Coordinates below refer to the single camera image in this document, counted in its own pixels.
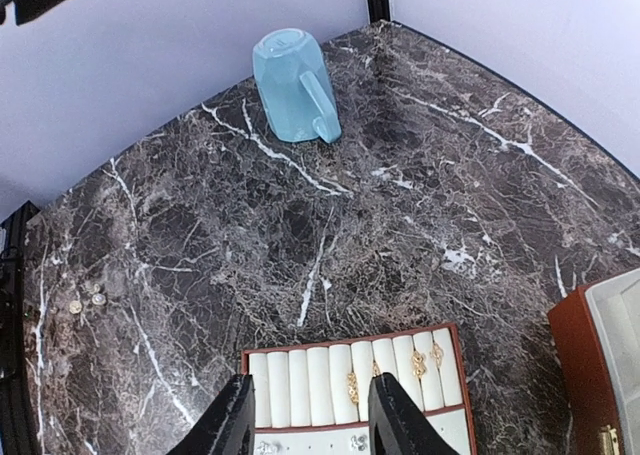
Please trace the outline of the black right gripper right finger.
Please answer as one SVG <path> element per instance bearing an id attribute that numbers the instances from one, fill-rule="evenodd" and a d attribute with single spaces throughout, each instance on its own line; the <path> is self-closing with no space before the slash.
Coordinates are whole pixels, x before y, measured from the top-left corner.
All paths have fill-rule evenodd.
<path id="1" fill-rule="evenodd" d="M 391 373 L 371 379 L 368 417 L 372 454 L 456 454 Z"/>

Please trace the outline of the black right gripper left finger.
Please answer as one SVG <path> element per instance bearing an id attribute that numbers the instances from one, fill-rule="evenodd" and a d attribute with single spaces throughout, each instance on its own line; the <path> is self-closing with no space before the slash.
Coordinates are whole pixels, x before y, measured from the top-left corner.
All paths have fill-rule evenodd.
<path id="1" fill-rule="evenodd" d="M 251 375 L 233 375 L 168 455 L 254 453 L 255 389 Z"/>

